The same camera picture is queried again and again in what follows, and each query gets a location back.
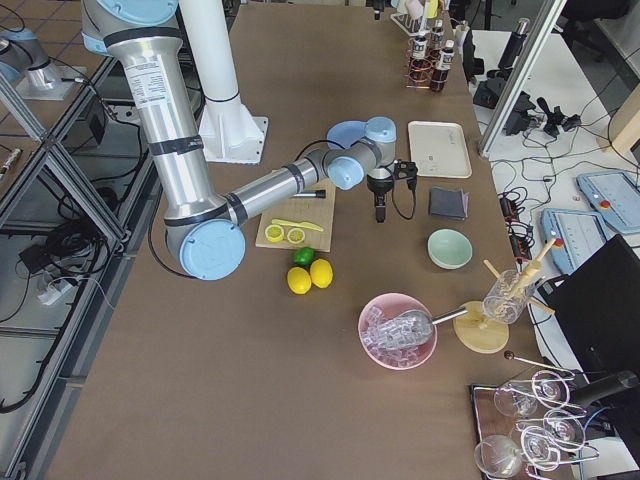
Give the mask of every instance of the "wooden cutting board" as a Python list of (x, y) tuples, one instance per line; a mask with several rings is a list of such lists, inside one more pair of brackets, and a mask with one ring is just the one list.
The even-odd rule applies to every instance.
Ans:
[[(256, 237), (256, 247), (284, 248), (297, 250), (301, 247), (311, 247), (320, 252), (331, 250), (331, 234), (333, 231), (333, 207), (336, 203), (336, 187), (329, 179), (325, 179), (308, 190), (326, 190), (326, 198), (289, 198), (284, 202), (262, 212), (258, 235)], [(271, 243), (265, 236), (265, 229), (271, 224), (272, 218), (291, 220), (294, 222), (312, 222), (324, 228), (324, 232), (303, 229), (305, 239), (302, 243), (293, 245), (286, 239), (287, 232), (291, 227), (283, 227), (285, 239)]]

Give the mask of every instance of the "pink bowl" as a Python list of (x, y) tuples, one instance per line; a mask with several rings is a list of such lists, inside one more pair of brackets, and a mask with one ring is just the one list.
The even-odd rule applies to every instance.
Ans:
[(360, 313), (360, 319), (358, 320), (358, 334), (364, 351), (367, 352), (367, 355), (369, 355), (374, 362), (385, 368), (390, 368), (391, 370), (408, 370), (422, 365), (429, 359), (429, 357), (431, 357), (436, 349), (436, 343), (438, 342), (438, 330), (435, 326), (433, 328), (433, 335), (426, 343), (413, 347), (413, 349), (396, 351), (403, 354), (403, 361), (390, 359), (388, 358), (388, 355), (376, 352), (376, 349), (371, 345), (367, 346), (363, 341), (363, 334), (369, 328), (368, 318), (371, 316), (374, 307), (378, 307), (382, 311), (382, 315), (387, 319), (387, 321), (411, 309), (422, 310), (431, 317), (431, 313), (427, 307), (415, 298), (402, 293), (385, 293), (367, 303)]

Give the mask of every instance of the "spoon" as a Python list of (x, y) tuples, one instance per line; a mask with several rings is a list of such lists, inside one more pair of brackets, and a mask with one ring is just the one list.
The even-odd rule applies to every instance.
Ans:
[(431, 318), (422, 310), (407, 310), (376, 328), (377, 344), (384, 350), (398, 350), (422, 345), (433, 336), (434, 325), (465, 313), (467, 313), (466, 307), (460, 307), (444, 315)]

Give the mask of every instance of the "lemon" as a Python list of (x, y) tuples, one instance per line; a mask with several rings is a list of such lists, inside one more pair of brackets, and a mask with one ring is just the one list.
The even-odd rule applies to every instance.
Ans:
[(287, 272), (287, 284), (293, 293), (304, 295), (311, 289), (311, 277), (304, 268), (293, 267)]
[(271, 243), (278, 243), (284, 240), (284, 228), (280, 225), (268, 225), (267, 228), (264, 229), (264, 236), (267, 237)]
[(327, 288), (333, 281), (333, 268), (323, 258), (319, 258), (311, 264), (311, 281), (316, 287)]
[(304, 237), (304, 230), (297, 227), (292, 228), (291, 230), (289, 230), (289, 233), (287, 233), (287, 240), (289, 241), (289, 243), (292, 243), (294, 245), (304, 242)]

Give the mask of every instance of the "lemon slice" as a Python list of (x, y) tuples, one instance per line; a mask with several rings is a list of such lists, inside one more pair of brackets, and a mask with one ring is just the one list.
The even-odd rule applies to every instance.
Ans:
[(304, 237), (304, 230), (297, 227), (292, 228), (287, 233), (287, 240), (289, 241), (289, 243), (292, 243), (294, 245), (304, 242)]
[(264, 236), (267, 237), (271, 243), (278, 243), (284, 240), (284, 228), (280, 225), (268, 225), (264, 229)]

